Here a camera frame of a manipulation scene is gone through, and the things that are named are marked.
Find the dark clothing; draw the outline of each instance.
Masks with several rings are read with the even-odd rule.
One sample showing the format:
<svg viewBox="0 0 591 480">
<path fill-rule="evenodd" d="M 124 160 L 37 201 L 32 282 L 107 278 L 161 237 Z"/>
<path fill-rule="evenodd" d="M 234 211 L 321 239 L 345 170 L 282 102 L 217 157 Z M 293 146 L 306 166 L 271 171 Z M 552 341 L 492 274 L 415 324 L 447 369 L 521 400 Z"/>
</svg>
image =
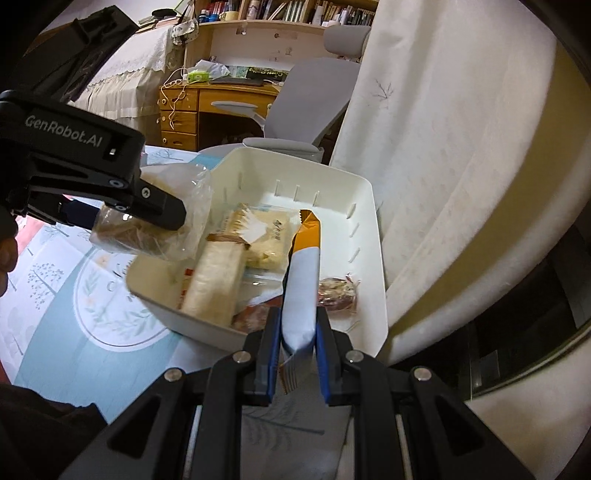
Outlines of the dark clothing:
<svg viewBox="0 0 591 480">
<path fill-rule="evenodd" d="M 94 404 L 74 407 L 0 384 L 0 478 L 56 479 L 106 425 Z"/>
</svg>

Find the snack package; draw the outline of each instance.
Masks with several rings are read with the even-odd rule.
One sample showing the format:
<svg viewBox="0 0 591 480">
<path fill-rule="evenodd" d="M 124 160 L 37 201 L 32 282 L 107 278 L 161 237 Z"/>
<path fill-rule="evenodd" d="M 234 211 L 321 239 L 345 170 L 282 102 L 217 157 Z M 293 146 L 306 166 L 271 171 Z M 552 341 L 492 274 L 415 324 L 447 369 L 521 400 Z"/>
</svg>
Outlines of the snack package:
<svg viewBox="0 0 591 480">
<path fill-rule="evenodd" d="M 247 267 L 285 272 L 298 218 L 295 210 L 240 203 L 227 215 L 222 232 L 239 235 L 250 244 Z"/>
<path fill-rule="evenodd" d="M 184 225 L 177 231 L 166 230 L 103 205 L 90 241 L 111 253 L 146 254 L 168 261 L 193 257 L 212 203 L 209 171 L 195 164 L 150 165 L 141 169 L 141 178 L 183 201 Z"/>
<path fill-rule="evenodd" d="M 285 279 L 281 307 L 284 358 L 279 375 L 285 393 L 295 390 L 311 373 L 316 337 L 316 304 L 320 274 L 320 221 L 301 210 Z"/>
<path fill-rule="evenodd" d="M 184 292 L 181 312 L 229 327 L 244 274 L 247 249 L 248 244 L 240 237 L 208 235 Z"/>
<path fill-rule="evenodd" d="M 249 306 L 234 315 L 232 328 L 244 333 L 262 330 L 267 324 L 267 316 L 271 307 L 281 307 L 283 297 L 275 297 L 259 305 Z"/>
<path fill-rule="evenodd" d="M 350 276 L 345 278 L 329 277 L 320 281 L 318 286 L 318 306 L 329 312 L 351 309 L 357 305 L 357 286 Z"/>
</svg>

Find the gray office chair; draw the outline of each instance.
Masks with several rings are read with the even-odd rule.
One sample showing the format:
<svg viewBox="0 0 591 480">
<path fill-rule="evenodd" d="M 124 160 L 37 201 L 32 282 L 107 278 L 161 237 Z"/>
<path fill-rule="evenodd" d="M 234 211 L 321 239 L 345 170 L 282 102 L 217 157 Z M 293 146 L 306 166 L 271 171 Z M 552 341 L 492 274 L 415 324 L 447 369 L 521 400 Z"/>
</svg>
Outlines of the gray office chair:
<svg viewBox="0 0 591 480">
<path fill-rule="evenodd" d="M 369 30 L 370 27 L 361 25 L 333 25 L 324 31 L 324 47 L 331 53 L 358 59 Z M 321 161 L 318 144 L 347 108 L 359 67 L 354 61 L 328 57 L 299 62 L 291 69 L 266 119 L 250 103 L 212 102 L 220 110 L 249 116 L 261 126 L 265 136 L 245 138 L 241 144 L 206 148 L 199 153 L 224 157 L 245 145 Z"/>
</svg>

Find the cup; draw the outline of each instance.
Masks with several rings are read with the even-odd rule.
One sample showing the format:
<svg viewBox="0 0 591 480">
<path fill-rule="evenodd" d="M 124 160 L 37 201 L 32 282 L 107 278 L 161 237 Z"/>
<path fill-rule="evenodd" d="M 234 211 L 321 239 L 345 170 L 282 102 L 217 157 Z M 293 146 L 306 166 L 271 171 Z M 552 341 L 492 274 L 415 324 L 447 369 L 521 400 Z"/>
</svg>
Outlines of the cup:
<svg viewBox="0 0 591 480">
<path fill-rule="evenodd" d="M 220 14 L 220 20 L 222 22 L 231 22 L 234 20 L 238 20 L 238 12 L 229 11 Z"/>
</svg>

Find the white plastic basket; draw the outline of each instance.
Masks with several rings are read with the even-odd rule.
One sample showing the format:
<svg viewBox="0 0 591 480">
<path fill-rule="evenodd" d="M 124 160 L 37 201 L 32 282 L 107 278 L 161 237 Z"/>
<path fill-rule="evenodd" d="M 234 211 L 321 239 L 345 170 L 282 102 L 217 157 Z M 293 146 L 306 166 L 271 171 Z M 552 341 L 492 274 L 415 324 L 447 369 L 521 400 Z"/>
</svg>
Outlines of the white plastic basket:
<svg viewBox="0 0 591 480">
<path fill-rule="evenodd" d="M 321 223 L 320 278 L 351 274 L 359 281 L 355 318 L 344 322 L 336 316 L 331 318 L 332 326 L 348 330 L 356 349 L 376 355 L 386 340 L 388 321 L 369 181 L 308 160 L 244 147 L 233 150 L 212 170 L 212 182 L 214 223 L 238 202 L 314 212 Z M 186 266 L 139 255 L 129 268 L 127 286 L 171 330 L 227 351 L 240 350 L 245 334 L 177 310 Z"/>
</svg>

